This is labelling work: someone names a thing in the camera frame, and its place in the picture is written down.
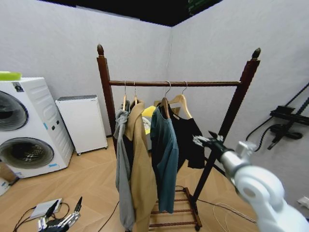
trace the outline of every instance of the dryer door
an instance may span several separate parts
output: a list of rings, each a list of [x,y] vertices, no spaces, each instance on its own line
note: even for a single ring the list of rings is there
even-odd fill
[[[0,159],[16,168],[40,168],[49,164],[53,157],[50,145],[38,139],[14,138],[0,146]]]
[[[0,91],[0,131],[13,131],[28,120],[25,106],[15,97]]]

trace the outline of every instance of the white washing machine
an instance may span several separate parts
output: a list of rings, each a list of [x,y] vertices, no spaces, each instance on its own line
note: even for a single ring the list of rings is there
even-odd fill
[[[66,168],[72,152],[44,78],[0,81],[0,159],[19,178]]]

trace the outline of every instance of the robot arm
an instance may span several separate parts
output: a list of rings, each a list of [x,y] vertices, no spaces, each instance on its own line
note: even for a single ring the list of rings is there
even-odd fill
[[[227,178],[257,214],[261,232],[308,232],[305,217],[284,200],[281,181],[270,171],[252,166],[250,154],[255,145],[239,142],[235,151],[223,145],[223,137],[210,132],[213,138],[195,136],[194,142],[216,152]]]

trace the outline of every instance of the wall outlet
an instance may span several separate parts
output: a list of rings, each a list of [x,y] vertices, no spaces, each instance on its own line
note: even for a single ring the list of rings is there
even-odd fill
[[[302,197],[297,202],[309,209],[309,198],[308,197]]]

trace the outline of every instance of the white cabinet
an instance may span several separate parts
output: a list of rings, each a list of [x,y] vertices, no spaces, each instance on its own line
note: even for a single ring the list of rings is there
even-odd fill
[[[96,95],[61,97],[56,100],[76,152],[107,148],[107,139]]]

